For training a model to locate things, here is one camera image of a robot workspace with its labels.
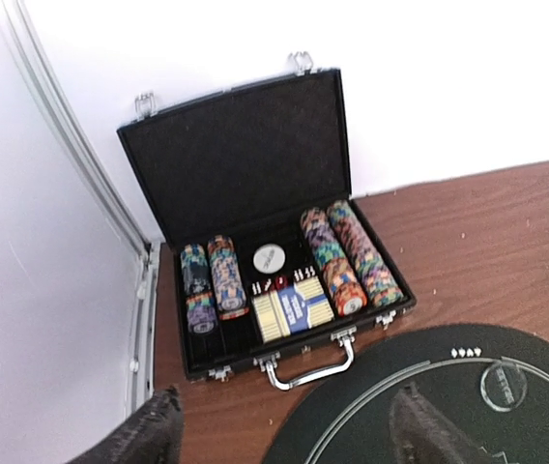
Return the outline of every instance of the wood surface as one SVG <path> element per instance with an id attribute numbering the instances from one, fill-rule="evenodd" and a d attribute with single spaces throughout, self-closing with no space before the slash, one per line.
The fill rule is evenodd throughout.
<path id="1" fill-rule="evenodd" d="M 358 336 L 357 353 L 386 336 L 460 322 L 510 326 L 549 341 L 549 162 L 403 188 L 359 204 L 419 303 L 387 331 Z M 155 386 L 175 384 L 184 399 L 182 462 L 259 463 L 317 384 L 277 391 L 257 368 L 225 384 L 188 382 L 168 248 L 158 292 Z M 277 372 L 287 379 L 340 360 L 333 345 L 284 360 Z"/>

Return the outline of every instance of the case handle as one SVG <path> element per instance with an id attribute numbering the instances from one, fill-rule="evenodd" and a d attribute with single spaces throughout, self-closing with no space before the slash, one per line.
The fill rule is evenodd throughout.
<path id="1" fill-rule="evenodd" d="M 348 370 L 350 365 L 354 362 L 354 347 L 352 346 L 354 337 L 351 334 L 348 334 L 338 338 L 337 340 L 339 342 L 339 346 L 343 347 L 345 350 L 345 355 L 347 356 L 347 359 L 343 364 L 320 367 L 319 369 L 311 370 L 310 372 L 300 375 L 299 377 L 296 377 L 288 382 L 281 382 L 276 377 L 276 361 L 274 359 L 261 363 L 262 372 L 266 371 L 268 380 L 271 382 L 273 387 L 283 390 L 284 392 L 288 392 L 295 387 L 308 384 L 314 380 L 323 379 L 324 377 L 344 372 Z"/>

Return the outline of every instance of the open case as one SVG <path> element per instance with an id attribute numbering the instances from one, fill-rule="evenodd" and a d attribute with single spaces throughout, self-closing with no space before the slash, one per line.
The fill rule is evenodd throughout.
<path id="1" fill-rule="evenodd" d="M 280 273 L 318 270 L 300 226 L 304 210 L 327 208 L 351 194 L 341 74 L 337 69 L 301 72 L 173 106 L 118 129 L 135 175 L 175 251 L 177 310 L 186 375 L 217 378 L 257 366 L 282 390 L 352 363 L 353 333 L 387 327 L 416 299 L 387 250 L 353 200 L 350 205 L 382 255 L 403 297 L 393 304 L 367 304 L 349 315 L 304 332 L 264 343 L 251 285 L 268 277 L 253 266 L 256 249 L 277 244 L 285 251 Z M 206 248 L 223 234 L 233 239 L 249 313 L 219 321 L 208 335 L 188 331 L 179 250 Z M 321 273 L 316 273 L 326 288 Z M 347 360 L 289 382 L 276 378 L 276 361 L 316 345 L 336 342 Z"/>

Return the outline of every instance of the black poker mat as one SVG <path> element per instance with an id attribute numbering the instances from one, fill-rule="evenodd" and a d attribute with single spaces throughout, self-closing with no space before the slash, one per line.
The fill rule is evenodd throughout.
<path id="1" fill-rule="evenodd" d="M 390 410 L 410 386 L 492 463 L 549 464 L 549 343 L 486 325 L 405 333 L 367 349 L 306 397 L 264 464 L 396 463 Z"/>

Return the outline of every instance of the white wall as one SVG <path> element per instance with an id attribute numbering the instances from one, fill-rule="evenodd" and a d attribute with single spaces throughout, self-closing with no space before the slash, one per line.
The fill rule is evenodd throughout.
<path id="1" fill-rule="evenodd" d="M 137 271 L 0 35 L 0 463 L 65 461 L 122 420 Z"/>
<path id="2" fill-rule="evenodd" d="M 354 194 L 549 160 L 549 1 L 26 0 L 77 117 L 152 238 L 115 130 L 286 70 L 343 71 Z"/>

